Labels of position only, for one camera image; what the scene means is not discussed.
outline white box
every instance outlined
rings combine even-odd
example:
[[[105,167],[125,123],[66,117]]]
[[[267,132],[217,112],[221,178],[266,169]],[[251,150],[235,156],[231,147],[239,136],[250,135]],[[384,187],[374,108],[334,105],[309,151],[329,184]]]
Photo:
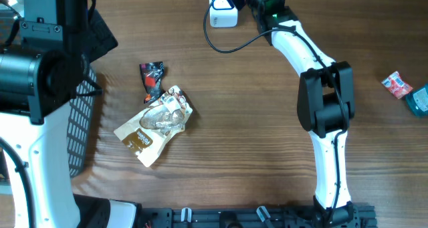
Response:
[[[238,23],[238,10],[226,0],[215,0],[209,10],[211,27],[235,27]]]

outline brown label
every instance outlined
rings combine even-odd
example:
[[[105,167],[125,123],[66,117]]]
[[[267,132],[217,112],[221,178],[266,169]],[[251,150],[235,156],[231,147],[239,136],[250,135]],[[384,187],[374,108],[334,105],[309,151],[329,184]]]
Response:
[[[149,147],[153,140],[139,128],[135,132],[129,134],[122,142],[133,152],[142,151]]]

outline white and brown package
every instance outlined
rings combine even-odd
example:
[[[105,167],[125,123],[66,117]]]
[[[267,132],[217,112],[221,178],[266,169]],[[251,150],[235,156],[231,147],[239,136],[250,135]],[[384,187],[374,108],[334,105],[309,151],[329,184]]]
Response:
[[[161,155],[167,142],[185,130],[192,111],[180,88],[173,86],[114,133],[145,167],[149,167]]]

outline black and red packet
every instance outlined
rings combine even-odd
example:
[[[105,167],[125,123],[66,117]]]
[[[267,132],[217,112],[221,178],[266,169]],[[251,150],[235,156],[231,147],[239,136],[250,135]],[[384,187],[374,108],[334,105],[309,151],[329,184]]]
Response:
[[[161,88],[161,81],[165,74],[163,62],[140,64],[140,73],[147,93],[144,103],[147,104],[157,100],[165,92]]]

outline wooden surface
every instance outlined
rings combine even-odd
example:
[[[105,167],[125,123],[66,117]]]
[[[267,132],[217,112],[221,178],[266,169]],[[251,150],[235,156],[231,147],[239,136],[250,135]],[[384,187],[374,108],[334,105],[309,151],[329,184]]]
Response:
[[[298,77],[280,52],[263,39],[234,54],[214,52],[202,30],[208,0],[97,1],[119,47],[94,63],[106,94],[96,103],[75,193],[144,207],[311,203],[314,152],[296,116]],[[380,83],[395,70],[415,88],[428,82],[426,0],[287,2],[318,47],[354,70],[356,116],[346,145],[352,200],[375,205],[379,227],[428,227],[428,120]],[[238,27],[210,31],[224,49],[256,34],[247,8]],[[144,109],[138,65],[155,61],[168,67],[163,87],[179,85],[194,114],[145,168],[113,130]],[[0,201],[0,227],[10,227],[12,199]]]

